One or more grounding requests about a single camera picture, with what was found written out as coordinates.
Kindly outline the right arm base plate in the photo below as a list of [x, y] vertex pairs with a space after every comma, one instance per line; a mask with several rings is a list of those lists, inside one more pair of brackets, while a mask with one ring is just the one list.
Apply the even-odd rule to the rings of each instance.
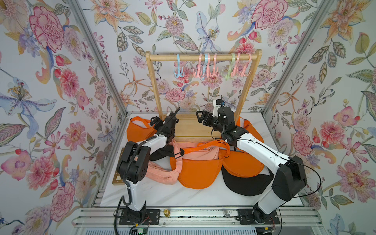
[[279, 225], [280, 219], [276, 211], [271, 214], [264, 214], [254, 209], [238, 209], [236, 220], [241, 225]]

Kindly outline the pink waist bag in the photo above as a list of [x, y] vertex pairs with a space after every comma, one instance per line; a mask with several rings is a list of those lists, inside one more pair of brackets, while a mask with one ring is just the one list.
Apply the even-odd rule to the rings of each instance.
[[180, 148], [184, 149], [184, 159], [195, 161], [208, 161], [218, 159], [218, 153], [220, 148], [218, 146], [210, 146], [202, 150], [194, 150], [191, 153], [186, 153], [186, 149], [195, 148], [205, 143], [179, 143]]
[[181, 152], [181, 148], [174, 139], [172, 143], [168, 145], [168, 147], [170, 146], [173, 147], [172, 159], [175, 160], [175, 169], [168, 171], [158, 164], [149, 161], [146, 173], [147, 178], [165, 185], [174, 185], [178, 181], [179, 174], [183, 168], [182, 156], [184, 153]]

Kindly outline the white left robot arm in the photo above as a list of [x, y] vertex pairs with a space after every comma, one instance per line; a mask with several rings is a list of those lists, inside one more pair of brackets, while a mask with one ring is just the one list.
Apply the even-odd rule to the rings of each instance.
[[[169, 113], [164, 120], [153, 117], [150, 120], [134, 117], [130, 120], [127, 137], [129, 142], [123, 148], [116, 171], [127, 187], [128, 200], [121, 202], [131, 211], [146, 212], [146, 200], [138, 192], [137, 183], [146, 176], [166, 184], [175, 184], [182, 170], [184, 150], [175, 142], [176, 113]], [[171, 157], [177, 161], [174, 170], [168, 171], [155, 161]]]

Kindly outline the orange waist bag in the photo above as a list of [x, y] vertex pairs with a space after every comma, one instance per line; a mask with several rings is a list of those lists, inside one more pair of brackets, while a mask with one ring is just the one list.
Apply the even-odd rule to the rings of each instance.
[[[250, 132], [256, 139], [264, 143], [262, 136], [253, 127], [250, 121], [239, 118], [237, 126], [241, 126]], [[232, 176], [250, 178], [259, 175], [264, 169], [264, 164], [245, 152], [231, 151], [229, 157], [223, 162], [224, 169]]]
[[[186, 153], [191, 153], [194, 150], [202, 150], [210, 146], [218, 146], [220, 148], [218, 159], [208, 161], [195, 161], [184, 159], [183, 168], [179, 174], [178, 181], [186, 188], [201, 190], [213, 184], [222, 168], [222, 162], [230, 155], [230, 146], [223, 140], [198, 142], [205, 143], [195, 148], [186, 149]], [[175, 169], [175, 160], [170, 159], [171, 169]]]

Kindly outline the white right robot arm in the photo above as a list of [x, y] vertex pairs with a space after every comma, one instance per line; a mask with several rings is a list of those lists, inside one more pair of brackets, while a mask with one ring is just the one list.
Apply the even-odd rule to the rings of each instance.
[[262, 195], [249, 214], [253, 222], [266, 223], [279, 206], [307, 185], [302, 160], [258, 140], [254, 131], [236, 121], [231, 108], [215, 105], [213, 112], [197, 111], [196, 116], [199, 123], [219, 132], [221, 140], [235, 149], [222, 168], [226, 186], [244, 196]]

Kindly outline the black waist bag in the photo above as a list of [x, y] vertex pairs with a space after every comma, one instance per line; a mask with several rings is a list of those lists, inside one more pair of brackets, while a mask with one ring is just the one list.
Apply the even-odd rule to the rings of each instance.
[[243, 196], [257, 196], [262, 194], [274, 178], [274, 174], [270, 170], [268, 171], [268, 175], [258, 174], [249, 178], [241, 178], [230, 174], [225, 167], [221, 169], [226, 187]]
[[149, 160], [150, 161], [157, 161], [157, 160], [160, 160], [160, 159], [165, 158], [165, 157], [171, 157], [171, 158], [178, 159], [178, 158], [183, 157], [184, 154], [185, 154], [184, 149], [179, 148], [179, 147], [177, 149], [175, 149], [175, 147], [173, 145], [167, 145], [167, 146], [160, 148], [157, 151], [153, 152], [150, 155]]

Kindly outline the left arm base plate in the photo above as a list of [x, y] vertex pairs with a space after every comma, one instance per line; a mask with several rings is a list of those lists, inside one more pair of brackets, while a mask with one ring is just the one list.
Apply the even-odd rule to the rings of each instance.
[[121, 209], [119, 215], [119, 225], [159, 225], [160, 209], [142, 209], [133, 211], [129, 208]]

